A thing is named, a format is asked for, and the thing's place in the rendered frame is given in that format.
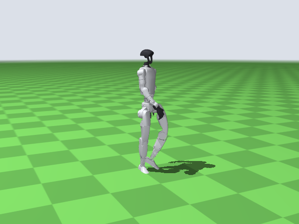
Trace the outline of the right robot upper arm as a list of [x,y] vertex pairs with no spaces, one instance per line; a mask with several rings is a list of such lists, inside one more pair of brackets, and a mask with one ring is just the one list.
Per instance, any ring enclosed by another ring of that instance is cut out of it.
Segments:
[[[146,76],[146,71],[145,69],[140,69],[137,71],[137,75],[139,77],[139,82],[140,82],[140,88],[141,88],[141,92],[142,92],[142,89],[143,88],[146,88],[145,87],[145,84],[146,84],[146,79],[145,79],[145,76]],[[147,88],[148,89],[148,88]],[[148,89],[149,91],[149,89]]]

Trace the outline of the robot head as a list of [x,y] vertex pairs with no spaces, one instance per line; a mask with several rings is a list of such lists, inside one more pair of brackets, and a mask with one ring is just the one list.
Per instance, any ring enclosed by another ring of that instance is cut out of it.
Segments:
[[[140,56],[144,56],[145,58],[147,58],[147,62],[144,62],[144,65],[142,67],[144,67],[145,65],[147,65],[149,68],[151,68],[149,66],[149,64],[152,64],[152,56],[153,56],[154,52],[149,50],[149,49],[145,49],[140,53]],[[150,56],[150,59],[149,59]]]

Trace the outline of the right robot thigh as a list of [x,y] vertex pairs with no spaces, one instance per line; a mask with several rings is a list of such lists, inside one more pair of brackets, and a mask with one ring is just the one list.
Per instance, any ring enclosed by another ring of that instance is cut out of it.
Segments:
[[138,117],[142,118],[140,123],[142,143],[148,143],[150,133],[150,112],[147,110],[147,107],[143,107],[141,110],[138,111]]

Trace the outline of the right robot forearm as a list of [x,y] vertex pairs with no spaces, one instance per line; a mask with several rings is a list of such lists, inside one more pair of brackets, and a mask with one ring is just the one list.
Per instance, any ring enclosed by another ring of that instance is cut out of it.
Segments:
[[155,100],[153,99],[153,97],[151,96],[151,94],[149,93],[147,88],[143,88],[142,89],[143,95],[144,97],[147,99],[147,101],[149,102],[149,104],[153,107],[153,105],[157,108],[158,107],[158,103],[155,102]]

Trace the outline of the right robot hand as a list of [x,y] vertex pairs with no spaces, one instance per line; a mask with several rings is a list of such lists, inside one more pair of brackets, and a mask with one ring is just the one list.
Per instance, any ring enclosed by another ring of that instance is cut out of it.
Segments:
[[157,114],[159,115],[159,119],[161,119],[164,116],[163,113],[164,110],[159,105],[157,108],[153,105],[153,108],[157,111]]

